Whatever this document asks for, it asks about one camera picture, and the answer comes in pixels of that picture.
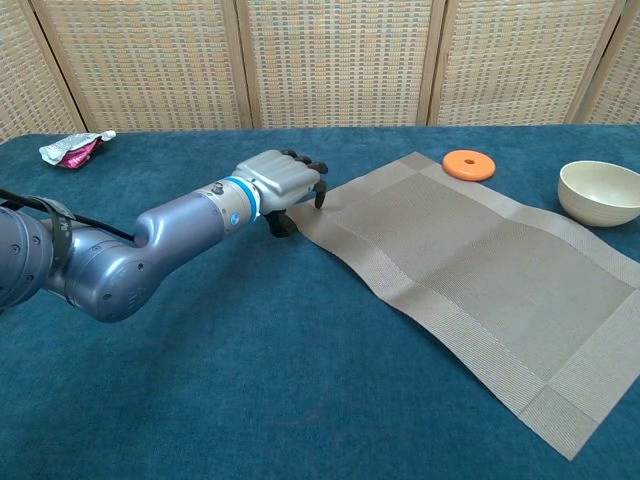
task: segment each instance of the blue ring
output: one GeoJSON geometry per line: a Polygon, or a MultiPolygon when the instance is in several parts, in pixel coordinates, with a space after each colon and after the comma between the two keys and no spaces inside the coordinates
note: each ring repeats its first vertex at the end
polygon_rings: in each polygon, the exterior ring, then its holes
{"type": "Polygon", "coordinates": [[[230,182],[233,182],[236,185],[238,185],[244,191],[247,197],[249,197],[249,204],[251,205],[251,221],[253,222],[256,219],[256,215],[258,214],[257,212],[258,207],[256,205],[256,199],[253,198],[253,194],[251,193],[251,190],[249,190],[249,187],[247,187],[244,184],[244,182],[241,182],[235,177],[227,177],[226,180],[229,180],[230,182]]]}

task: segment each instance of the woven panel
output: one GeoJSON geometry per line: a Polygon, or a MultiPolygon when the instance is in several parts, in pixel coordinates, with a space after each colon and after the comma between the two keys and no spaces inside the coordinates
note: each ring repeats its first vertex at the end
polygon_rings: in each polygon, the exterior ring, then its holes
{"type": "Polygon", "coordinates": [[[416,123],[431,2],[246,6],[262,126],[416,123]]]}
{"type": "Polygon", "coordinates": [[[431,123],[563,123],[614,1],[455,3],[431,123]]]}
{"type": "Polygon", "coordinates": [[[90,127],[237,128],[222,1],[40,1],[90,127]]]}
{"type": "Polygon", "coordinates": [[[0,0],[0,142],[76,128],[19,3],[0,0]]]}
{"type": "Polygon", "coordinates": [[[640,123],[640,11],[588,117],[590,123],[640,123]]]}

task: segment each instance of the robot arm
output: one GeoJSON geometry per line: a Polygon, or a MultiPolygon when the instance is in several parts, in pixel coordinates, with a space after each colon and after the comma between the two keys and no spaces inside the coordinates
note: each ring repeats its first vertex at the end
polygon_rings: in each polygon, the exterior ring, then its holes
{"type": "Polygon", "coordinates": [[[63,221],[55,230],[49,222],[0,207],[0,311],[44,288],[97,320],[124,320],[172,271],[259,216],[275,236],[296,231],[286,208],[312,191],[320,208],[326,172],[326,165],[295,152],[265,151],[230,176],[142,213],[130,244],[84,223],[63,221]],[[56,265],[56,233],[67,237],[62,265],[56,265]]]}

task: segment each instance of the black cable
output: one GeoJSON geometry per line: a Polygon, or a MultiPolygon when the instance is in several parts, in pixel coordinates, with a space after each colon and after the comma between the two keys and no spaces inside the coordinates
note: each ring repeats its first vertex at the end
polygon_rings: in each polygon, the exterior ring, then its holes
{"type": "MultiPolygon", "coordinates": [[[[31,200],[29,198],[23,197],[16,193],[11,193],[8,190],[4,190],[2,188],[0,188],[0,197],[9,200],[9,202],[11,203],[16,203],[24,207],[33,208],[34,210],[39,210],[41,212],[45,212],[45,213],[47,212],[47,209],[42,204],[40,204],[40,202],[38,202],[37,200],[31,200]]],[[[104,230],[105,232],[109,232],[120,238],[124,238],[125,240],[128,240],[130,242],[134,241],[133,235],[123,232],[122,230],[118,230],[117,228],[112,227],[111,225],[107,225],[106,223],[102,223],[92,218],[83,217],[82,215],[76,215],[75,213],[73,215],[75,216],[75,219],[80,223],[84,223],[85,225],[89,225],[91,227],[99,228],[100,230],[104,230]]]]}

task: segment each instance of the beige wall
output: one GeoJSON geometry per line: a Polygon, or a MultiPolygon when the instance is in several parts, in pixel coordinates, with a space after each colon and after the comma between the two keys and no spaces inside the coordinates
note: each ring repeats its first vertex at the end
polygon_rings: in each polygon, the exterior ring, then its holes
{"type": "Polygon", "coordinates": [[[640,119],[640,0],[32,4],[0,0],[0,141],[640,119]]]}
{"type": "Polygon", "coordinates": [[[22,0],[0,0],[0,142],[27,133],[83,128],[27,6],[22,0]]]}

